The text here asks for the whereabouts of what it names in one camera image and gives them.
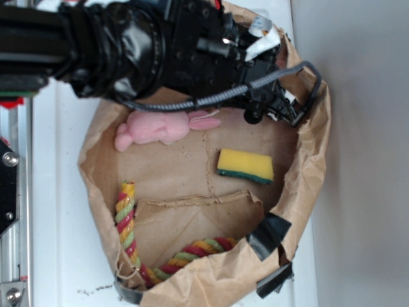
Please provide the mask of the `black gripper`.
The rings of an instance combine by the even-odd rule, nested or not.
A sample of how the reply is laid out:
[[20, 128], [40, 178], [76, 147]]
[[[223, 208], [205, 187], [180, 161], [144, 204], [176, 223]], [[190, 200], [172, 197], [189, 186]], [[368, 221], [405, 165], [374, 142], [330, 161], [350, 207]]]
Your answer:
[[281, 37], [268, 19], [234, 20], [222, 1], [168, 1], [163, 85], [205, 97], [276, 69]]

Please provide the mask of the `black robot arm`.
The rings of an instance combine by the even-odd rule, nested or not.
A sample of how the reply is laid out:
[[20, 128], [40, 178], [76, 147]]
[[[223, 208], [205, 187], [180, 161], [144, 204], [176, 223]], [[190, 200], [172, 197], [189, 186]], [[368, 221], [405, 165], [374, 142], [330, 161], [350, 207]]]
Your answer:
[[199, 98], [276, 69], [274, 42], [254, 51], [247, 26], [208, 1], [62, 3], [55, 12], [1, 7], [1, 97], [37, 93], [49, 79], [80, 98], [127, 102], [162, 87]]

